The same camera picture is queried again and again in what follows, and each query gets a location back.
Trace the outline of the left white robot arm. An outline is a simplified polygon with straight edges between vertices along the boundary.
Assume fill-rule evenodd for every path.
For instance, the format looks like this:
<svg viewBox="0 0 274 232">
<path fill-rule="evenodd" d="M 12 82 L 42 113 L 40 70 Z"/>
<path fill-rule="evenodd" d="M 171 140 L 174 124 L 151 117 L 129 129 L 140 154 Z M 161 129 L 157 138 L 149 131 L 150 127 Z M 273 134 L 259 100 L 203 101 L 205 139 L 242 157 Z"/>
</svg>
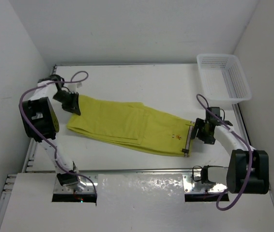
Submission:
<svg viewBox="0 0 274 232">
<path fill-rule="evenodd" d="M 81 178 L 77 175 L 75 163 L 59 148 L 56 134 L 60 130 L 60 125 L 50 102 L 54 99 L 61 103 L 64 111 L 81 115 L 78 105 L 79 94 L 63 90 L 64 83 L 64 78 L 57 74 L 40 79 L 33 96 L 27 101 L 20 100 L 19 110 L 27 136 L 44 148 L 55 167 L 59 184 L 75 190 Z"/>
</svg>

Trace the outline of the yellow-green trousers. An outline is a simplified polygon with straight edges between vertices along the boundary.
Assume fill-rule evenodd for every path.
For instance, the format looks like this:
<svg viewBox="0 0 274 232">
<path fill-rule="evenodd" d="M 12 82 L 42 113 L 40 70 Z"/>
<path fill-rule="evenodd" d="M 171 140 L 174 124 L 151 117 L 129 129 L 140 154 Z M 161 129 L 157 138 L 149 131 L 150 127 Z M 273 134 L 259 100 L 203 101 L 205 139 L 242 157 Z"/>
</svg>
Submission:
<svg viewBox="0 0 274 232">
<path fill-rule="evenodd" d="M 165 113 L 141 102 L 97 100 L 80 95 L 80 115 L 73 114 L 67 129 L 87 138 L 132 150 L 188 157 L 188 138 L 194 122 Z"/>
</svg>

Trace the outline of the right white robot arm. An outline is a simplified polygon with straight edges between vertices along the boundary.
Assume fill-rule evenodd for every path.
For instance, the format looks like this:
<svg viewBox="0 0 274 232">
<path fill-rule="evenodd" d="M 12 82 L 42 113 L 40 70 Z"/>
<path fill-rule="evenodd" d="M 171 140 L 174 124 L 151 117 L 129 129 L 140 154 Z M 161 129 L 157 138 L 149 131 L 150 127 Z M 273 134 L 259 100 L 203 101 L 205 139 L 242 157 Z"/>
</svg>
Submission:
<svg viewBox="0 0 274 232">
<path fill-rule="evenodd" d="M 266 194 L 269 190 L 269 156 L 264 150 L 243 142 L 235 133 L 232 124 L 227 126 L 215 119 L 197 118 L 191 140 L 198 138 L 205 144 L 213 145 L 218 141 L 227 153 L 230 161 L 227 170 L 226 184 L 230 193 L 240 193 L 246 183 L 245 194 Z"/>
</svg>

